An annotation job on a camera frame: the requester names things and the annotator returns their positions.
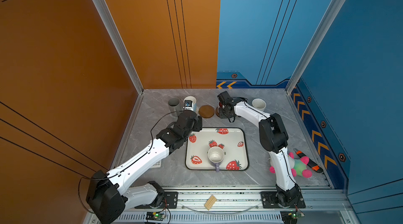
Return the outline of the grey metal mug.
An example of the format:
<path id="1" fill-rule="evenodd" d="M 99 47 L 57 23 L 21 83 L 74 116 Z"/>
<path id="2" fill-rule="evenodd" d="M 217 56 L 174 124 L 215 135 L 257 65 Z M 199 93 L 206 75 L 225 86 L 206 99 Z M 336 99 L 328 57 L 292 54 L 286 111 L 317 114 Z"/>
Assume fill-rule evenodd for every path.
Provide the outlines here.
<path id="1" fill-rule="evenodd" d="M 168 105 L 169 105 L 169 109 L 170 109 L 170 115 L 172 117 L 177 118 L 181 111 L 182 111 L 182 107 L 181 107 L 181 101 L 179 98 L 171 98 L 168 101 Z"/>

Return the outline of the white mug blue handle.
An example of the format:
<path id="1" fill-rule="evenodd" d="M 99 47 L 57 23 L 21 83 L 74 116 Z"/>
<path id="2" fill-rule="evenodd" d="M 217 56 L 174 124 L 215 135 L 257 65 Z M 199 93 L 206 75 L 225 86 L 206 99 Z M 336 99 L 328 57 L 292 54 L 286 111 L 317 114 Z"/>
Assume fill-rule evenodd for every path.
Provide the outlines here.
<path id="1" fill-rule="evenodd" d="M 191 110 L 193 112 L 197 112 L 197 100 L 193 96 L 187 96 L 184 98 L 184 110 Z"/>

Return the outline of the light brown wooden round coaster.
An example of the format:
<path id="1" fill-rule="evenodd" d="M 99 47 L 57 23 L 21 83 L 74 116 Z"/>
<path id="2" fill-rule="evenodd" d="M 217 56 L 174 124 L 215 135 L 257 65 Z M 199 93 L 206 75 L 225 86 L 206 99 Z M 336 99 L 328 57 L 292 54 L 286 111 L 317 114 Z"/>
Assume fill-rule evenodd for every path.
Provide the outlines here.
<path id="1" fill-rule="evenodd" d="M 202 118 L 209 119 L 215 114 L 215 109 L 210 105 L 203 105 L 199 108 L 199 115 Z"/>

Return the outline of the white mug purple handle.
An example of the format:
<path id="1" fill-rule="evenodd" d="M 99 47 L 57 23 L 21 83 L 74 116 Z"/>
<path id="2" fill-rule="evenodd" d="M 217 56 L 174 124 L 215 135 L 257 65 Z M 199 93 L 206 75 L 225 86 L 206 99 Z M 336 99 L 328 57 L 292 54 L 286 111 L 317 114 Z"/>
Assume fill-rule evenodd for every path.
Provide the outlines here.
<path id="1" fill-rule="evenodd" d="M 214 166 L 215 171 L 219 172 L 219 166 L 225 157 L 223 149 L 218 146 L 211 147 L 207 152 L 207 156 L 210 163 Z"/>

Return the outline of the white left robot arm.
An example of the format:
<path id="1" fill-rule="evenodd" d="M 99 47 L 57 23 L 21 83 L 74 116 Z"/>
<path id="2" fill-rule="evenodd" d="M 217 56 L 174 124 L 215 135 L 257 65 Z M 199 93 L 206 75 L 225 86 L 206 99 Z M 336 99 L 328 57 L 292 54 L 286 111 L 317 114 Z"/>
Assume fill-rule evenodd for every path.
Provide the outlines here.
<path id="1" fill-rule="evenodd" d="M 193 132 L 203 128 L 202 117 L 184 110 L 142 151 L 125 163 L 104 173 L 99 170 L 90 178 L 86 202 L 102 224 L 114 222 L 125 210 L 163 204 L 164 189 L 155 181 L 143 186 L 132 184 L 154 164 L 183 146 Z"/>

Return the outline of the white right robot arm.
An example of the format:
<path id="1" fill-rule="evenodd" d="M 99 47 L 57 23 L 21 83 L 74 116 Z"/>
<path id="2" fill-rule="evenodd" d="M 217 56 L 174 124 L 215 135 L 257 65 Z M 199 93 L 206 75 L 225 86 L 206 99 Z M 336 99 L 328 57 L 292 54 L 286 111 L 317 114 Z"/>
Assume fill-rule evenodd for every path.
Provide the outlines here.
<path id="1" fill-rule="evenodd" d="M 276 175 L 276 197 L 282 208 L 305 207 L 300 186 L 295 182 L 288 158 L 288 133 L 279 114 L 268 114 L 247 103 L 245 98 L 231 97 L 224 91 L 218 95 L 221 119 L 241 117 L 259 129 L 261 146 L 269 153 Z"/>

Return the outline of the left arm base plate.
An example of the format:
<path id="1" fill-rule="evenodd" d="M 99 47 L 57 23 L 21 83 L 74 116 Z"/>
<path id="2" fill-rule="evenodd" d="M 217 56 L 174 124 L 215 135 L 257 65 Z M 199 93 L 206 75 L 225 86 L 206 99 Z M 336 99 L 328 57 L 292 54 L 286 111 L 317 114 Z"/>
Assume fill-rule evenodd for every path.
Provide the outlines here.
<path id="1" fill-rule="evenodd" d="M 150 205 L 139 205 L 135 209 L 163 209 L 167 207 L 168 209 L 176 209 L 178 201 L 177 191 L 165 192 L 163 197 L 157 200 L 157 202 Z"/>

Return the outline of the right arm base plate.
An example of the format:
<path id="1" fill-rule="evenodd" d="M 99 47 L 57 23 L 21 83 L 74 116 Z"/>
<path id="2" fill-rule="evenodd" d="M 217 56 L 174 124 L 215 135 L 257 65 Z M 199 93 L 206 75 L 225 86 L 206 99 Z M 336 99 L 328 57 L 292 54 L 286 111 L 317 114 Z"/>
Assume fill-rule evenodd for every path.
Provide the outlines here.
<path id="1" fill-rule="evenodd" d="M 264 209 L 303 209 L 306 208 L 304 198 L 301 193 L 297 193 L 290 197 L 286 193 L 278 193 L 274 191 L 262 191 L 260 193 L 261 201 Z"/>

